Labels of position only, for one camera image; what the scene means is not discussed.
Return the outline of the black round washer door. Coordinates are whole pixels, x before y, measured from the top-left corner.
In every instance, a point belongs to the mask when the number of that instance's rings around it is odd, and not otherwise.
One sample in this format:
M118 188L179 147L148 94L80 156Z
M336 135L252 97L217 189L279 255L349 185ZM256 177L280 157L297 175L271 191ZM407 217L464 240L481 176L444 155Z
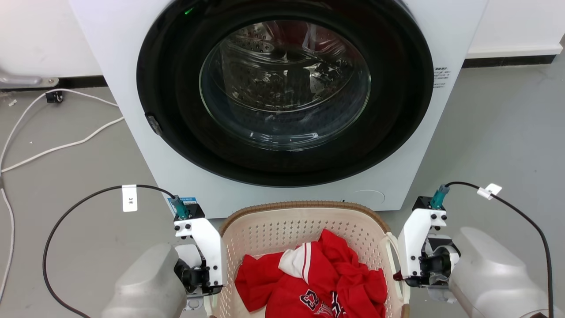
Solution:
M401 0L174 0L136 80L150 127L185 160L291 188L357 175L406 143L433 61Z

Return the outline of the printed washer label sticker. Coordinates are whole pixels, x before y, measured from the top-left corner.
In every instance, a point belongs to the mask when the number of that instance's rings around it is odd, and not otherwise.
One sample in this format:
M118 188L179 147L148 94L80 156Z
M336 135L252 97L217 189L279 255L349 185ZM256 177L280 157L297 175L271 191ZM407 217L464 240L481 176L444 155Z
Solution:
M451 71L448 67L434 67L433 87L444 88L450 78Z

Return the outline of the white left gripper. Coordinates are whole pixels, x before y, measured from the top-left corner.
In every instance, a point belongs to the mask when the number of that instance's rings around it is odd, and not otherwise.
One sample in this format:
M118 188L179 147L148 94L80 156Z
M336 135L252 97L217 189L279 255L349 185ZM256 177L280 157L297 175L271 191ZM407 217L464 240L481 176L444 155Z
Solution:
M193 244L175 247L176 276L188 297L212 296L228 283L226 245L208 219L175 220L175 236L192 238Z

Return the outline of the white front-load washing machine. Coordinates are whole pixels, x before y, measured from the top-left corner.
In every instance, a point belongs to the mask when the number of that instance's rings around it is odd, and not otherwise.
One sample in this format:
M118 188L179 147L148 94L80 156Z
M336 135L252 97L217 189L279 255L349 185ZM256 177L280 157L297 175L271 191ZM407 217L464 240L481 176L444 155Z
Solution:
M68 0L155 181L210 219L397 211L488 0Z

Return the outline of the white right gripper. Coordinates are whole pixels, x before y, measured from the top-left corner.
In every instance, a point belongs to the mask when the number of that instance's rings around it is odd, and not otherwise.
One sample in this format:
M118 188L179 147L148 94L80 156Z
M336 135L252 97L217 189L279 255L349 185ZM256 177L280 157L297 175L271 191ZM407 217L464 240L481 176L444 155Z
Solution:
M397 239L401 268L393 280L414 288L448 288L461 253L452 238L436 233L446 226L446 219L446 211L412 212Z

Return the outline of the red baseball jersey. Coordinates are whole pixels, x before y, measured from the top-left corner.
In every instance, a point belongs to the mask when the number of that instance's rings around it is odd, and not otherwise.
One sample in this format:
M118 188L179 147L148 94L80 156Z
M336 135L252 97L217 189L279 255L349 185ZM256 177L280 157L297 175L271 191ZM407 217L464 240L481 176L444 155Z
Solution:
M385 318L382 270L370 270L346 240L323 230L319 239L254 258L235 278L248 312L265 318Z

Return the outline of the beige perforated laundry basket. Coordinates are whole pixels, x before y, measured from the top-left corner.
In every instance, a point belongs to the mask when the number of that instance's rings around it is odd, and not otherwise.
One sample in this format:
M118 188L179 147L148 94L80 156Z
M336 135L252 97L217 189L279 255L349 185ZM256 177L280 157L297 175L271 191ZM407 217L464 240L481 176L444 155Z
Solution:
M219 233L226 244L227 282L220 294L206 296L208 318L264 318L264 310L248 312L234 284L245 255L284 252L317 240L324 229L342 237L371 270L382 269L387 282L386 318L410 318L410 289L394 280L397 238L368 207L337 201L289 201L243 208L228 217Z

